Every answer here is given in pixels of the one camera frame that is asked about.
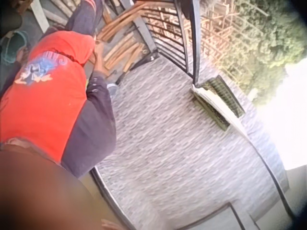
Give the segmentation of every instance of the metal frame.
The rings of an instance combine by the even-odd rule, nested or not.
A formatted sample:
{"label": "metal frame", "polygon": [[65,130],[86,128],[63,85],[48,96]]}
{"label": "metal frame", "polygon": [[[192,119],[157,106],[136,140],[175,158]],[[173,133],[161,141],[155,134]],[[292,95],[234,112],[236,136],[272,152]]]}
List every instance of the metal frame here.
{"label": "metal frame", "polygon": [[[122,9],[126,10],[131,7],[130,0],[118,0]],[[187,73],[192,79],[193,84],[195,86],[198,86],[198,78],[199,78],[199,71],[200,71],[200,57],[201,57],[201,19],[200,19],[200,0],[190,0],[189,3],[189,14],[190,14],[190,23],[191,23],[191,31],[192,31],[192,50],[193,50],[193,72],[191,73],[189,70],[189,59],[188,59],[188,52],[187,52],[187,38],[186,33],[184,30],[184,24],[183,24],[183,18],[182,18],[182,11],[180,6],[179,0],[142,0],[142,1],[159,1],[159,2],[168,2],[174,4],[174,9],[176,9],[176,13],[174,12],[167,12],[164,10],[158,10],[158,9],[151,9],[151,8],[144,8],[143,10],[146,12],[158,12],[158,13],[164,13],[176,16],[178,18],[179,24],[175,24],[172,22],[168,22],[166,20],[162,20],[161,18],[154,17],[156,16],[153,14],[152,16],[146,16],[143,15],[142,17],[136,18],[133,23],[141,35],[144,43],[147,45],[149,51],[155,52],[158,51],[162,56],[169,59],[171,62],[173,62],[175,65],[177,65],[181,70],[183,70],[185,73]],[[113,0],[110,0],[110,4],[115,8],[115,5],[113,3]],[[171,31],[167,28],[163,28],[159,25],[154,25],[149,22],[144,22],[144,19],[154,19],[163,23],[166,23],[171,26],[175,26],[178,29],[180,29],[181,34]],[[154,31],[154,27],[161,29],[163,31],[166,31],[168,33],[171,33],[175,36],[178,36],[182,39],[182,43],[162,34],[159,32]],[[179,52],[184,55],[184,58],[177,54],[176,52]],[[182,62],[180,62],[177,57],[180,58],[180,60],[184,60],[184,65]]]}
{"label": "metal frame", "polygon": [[201,64],[201,17],[200,0],[190,1],[190,20],[193,47],[193,84],[198,86],[198,77]]}
{"label": "metal frame", "polygon": [[233,205],[230,202],[228,202],[225,205],[221,206],[219,209],[215,210],[213,213],[205,216],[204,218],[202,218],[200,220],[197,220],[197,221],[195,221],[195,222],[193,222],[191,224],[188,224],[188,225],[186,225],[186,226],[184,226],[182,228],[179,228],[177,230],[188,230],[190,228],[196,227],[196,226],[198,226],[198,225],[200,225],[200,224],[210,220],[211,218],[217,216],[218,214],[220,214],[221,212],[227,210],[228,208],[230,208],[232,210],[232,212],[233,212],[233,214],[234,214],[238,224],[240,225],[240,228],[242,230],[245,230],[246,228],[244,227],[244,225],[243,225],[243,223],[242,223],[238,213],[236,212],[235,208],[233,207]]}
{"label": "metal frame", "polygon": [[[188,59],[188,52],[187,52],[187,38],[186,33],[184,30],[184,24],[183,24],[183,18],[182,18],[182,12],[181,7],[179,4],[179,0],[156,0],[161,2],[171,2],[174,4],[174,8],[176,9],[176,13],[173,12],[167,12],[164,10],[157,10],[157,9],[150,9],[145,8],[144,10],[150,14],[150,11],[152,12],[159,12],[164,14],[170,14],[173,16],[177,16],[179,24],[175,24],[172,22],[168,22],[166,20],[162,20],[161,18],[155,17],[157,15],[153,14],[153,16],[150,15],[142,15],[142,18],[144,19],[154,19],[163,23],[166,23],[168,25],[177,27],[180,29],[181,33],[177,33],[174,31],[171,31],[167,28],[163,28],[159,25],[154,25],[150,22],[145,22],[145,24],[148,26],[151,26],[153,29],[148,27],[149,32],[152,35],[152,38],[154,39],[154,43],[157,46],[158,52],[169,59],[171,62],[173,62],[175,65],[177,65],[181,70],[183,70],[185,73],[187,73],[190,77],[193,79],[193,84],[198,85],[198,78],[199,78],[199,70],[200,70],[200,57],[201,57],[201,20],[200,20],[200,3],[199,0],[191,0],[190,1],[190,23],[191,23],[191,30],[192,30],[192,48],[193,48],[193,72],[190,73],[189,71],[189,59]],[[175,36],[178,36],[182,39],[182,43],[172,39],[171,37],[168,37],[162,33],[154,31],[154,27],[161,29],[163,31],[167,31],[169,33],[172,33]]]}
{"label": "metal frame", "polygon": [[118,203],[115,201],[114,197],[110,194],[109,190],[107,189],[103,179],[101,178],[101,175],[95,166],[90,170],[90,175],[92,176],[95,184],[99,188],[99,192],[101,196],[106,201],[107,205],[112,209],[115,216],[118,218],[118,220],[121,222],[121,224],[129,230],[136,230],[132,222],[129,220],[129,218],[125,215],[123,210],[121,210]]}

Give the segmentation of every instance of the tree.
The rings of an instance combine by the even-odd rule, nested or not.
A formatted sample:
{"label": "tree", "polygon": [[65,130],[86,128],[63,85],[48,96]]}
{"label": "tree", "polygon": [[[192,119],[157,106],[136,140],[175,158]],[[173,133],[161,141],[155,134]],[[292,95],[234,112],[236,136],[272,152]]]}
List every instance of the tree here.
{"label": "tree", "polygon": [[[267,103],[283,82],[287,63],[300,61],[307,47],[307,31],[299,15],[286,0],[236,0],[237,11],[242,18],[253,23],[263,34],[241,22],[245,36],[236,37],[248,43],[248,48],[240,46],[241,53],[235,49],[228,52],[227,60],[236,59],[237,65],[245,66],[250,74],[236,75],[241,89],[248,94],[253,88],[259,90],[255,104]],[[269,16],[263,15],[252,5]]]}

